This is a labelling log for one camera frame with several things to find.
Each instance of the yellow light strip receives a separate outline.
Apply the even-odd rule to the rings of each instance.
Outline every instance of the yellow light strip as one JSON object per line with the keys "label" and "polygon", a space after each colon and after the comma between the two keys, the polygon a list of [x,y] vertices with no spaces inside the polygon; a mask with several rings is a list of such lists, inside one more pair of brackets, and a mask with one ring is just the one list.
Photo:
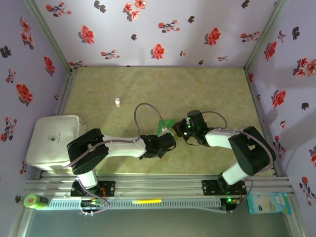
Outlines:
{"label": "yellow light strip", "polygon": [[135,200],[135,204],[161,203],[161,199]]}

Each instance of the blue package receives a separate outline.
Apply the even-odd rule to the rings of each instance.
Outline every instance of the blue package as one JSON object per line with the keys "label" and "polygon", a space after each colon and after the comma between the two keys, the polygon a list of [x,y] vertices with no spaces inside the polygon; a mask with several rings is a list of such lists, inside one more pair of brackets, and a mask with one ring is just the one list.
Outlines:
{"label": "blue package", "polygon": [[251,192],[247,200],[250,214],[292,214],[286,193]]}

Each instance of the green bottle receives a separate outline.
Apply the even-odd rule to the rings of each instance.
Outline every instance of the green bottle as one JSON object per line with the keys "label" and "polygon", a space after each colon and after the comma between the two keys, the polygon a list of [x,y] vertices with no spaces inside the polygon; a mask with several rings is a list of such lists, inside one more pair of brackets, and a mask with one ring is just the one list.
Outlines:
{"label": "green bottle", "polygon": [[28,208],[44,209],[48,207],[48,199],[36,194],[29,194],[24,199],[24,205]]}

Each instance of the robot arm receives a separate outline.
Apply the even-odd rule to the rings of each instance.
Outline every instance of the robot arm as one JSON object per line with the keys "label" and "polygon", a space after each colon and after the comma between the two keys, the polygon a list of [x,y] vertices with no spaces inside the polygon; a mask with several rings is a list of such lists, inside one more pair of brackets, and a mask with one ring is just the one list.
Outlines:
{"label": "robot arm", "polygon": [[253,176],[276,160],[276,155],[255,127],[243,131],[223,130],[207,126],[200,111],[188,113],[188,119],[182,119],[172,126],[178,137],[185,142],[194,137],[200,145],[232,149],[237,163],[218,176],[218,185],[228,189],[236,182]]}
{"label": "robot arm", "polygon": [[115,138],[103,135],[100,129],[93,129],[67,145],[73,174],[87,188],[98,184],[94,168],[104,158],[132,156],[143,158],[162,158],[176,146],[173,133],[164,129],[159,136],[141,135],[140,138]]}

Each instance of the white plastic box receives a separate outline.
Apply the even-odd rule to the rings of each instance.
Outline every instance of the white plastic box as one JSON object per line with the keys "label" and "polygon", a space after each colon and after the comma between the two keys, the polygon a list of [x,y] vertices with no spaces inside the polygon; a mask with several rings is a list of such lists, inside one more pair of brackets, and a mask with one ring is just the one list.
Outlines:
{"label": "white plastic box", "polygon": [[61,170],[67,165],[67,145],[86,132],[75,115],[40,118],[34,127],[26,163],[41,170]]}

